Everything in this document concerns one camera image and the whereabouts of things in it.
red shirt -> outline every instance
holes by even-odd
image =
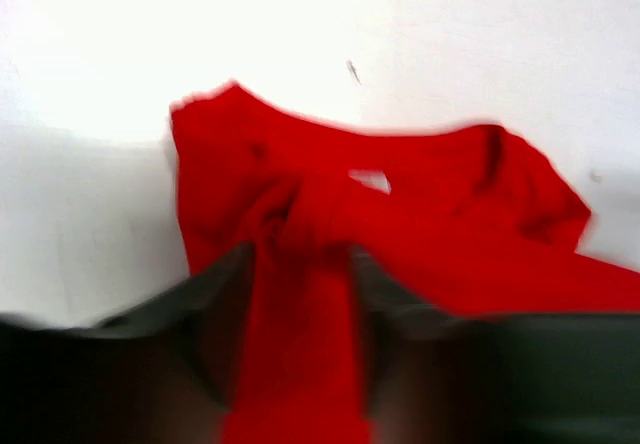
[[[226,444],[368,442],[352,244],[456,316],[640,309],[640,275],[574,253],[588,208],[499,125],[365,136],[235,83],[172,121],[191,272],[256,247]]]

red fabric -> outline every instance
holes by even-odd
[[[589,210],[498,125],[364,136],[237,84],[175,106],[172,120],[191,272],[256,245],[225,444],[368,442],[350,244],[458,316],[640,309],[640,275],[573,252]],[[384,172],[390,194],[352,170]]]

white background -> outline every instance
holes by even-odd
[[[498,119],[598,215],[583,252],[640,267],[640,0],[0,0],[0,311],[185,275],[168,106],[231,77],[347,127]]]

red t-shirt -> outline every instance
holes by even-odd
[[[499,125],[366,136],[236,83],[172,121],[191,272],[256,248],[225,444],[368,442],[353,244],[456,316],[640,309],[640,275],[574,253],[588,208]]]

small insect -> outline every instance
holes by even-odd
[[[358,77],[358,72],[356,71],[355,66],[353,65],[353,62],[351,61],[347,61],[347,69],[349,69],[349,72],[351,73],[351,75],[353,76],[353,78],[356,80],[356,82],[358,84],[362,84],[360,82],[360,78]]]
[[[589,179],[591,179],[592,182],[600,184],[602,182],[602,175],[592,169],[589,172]]]

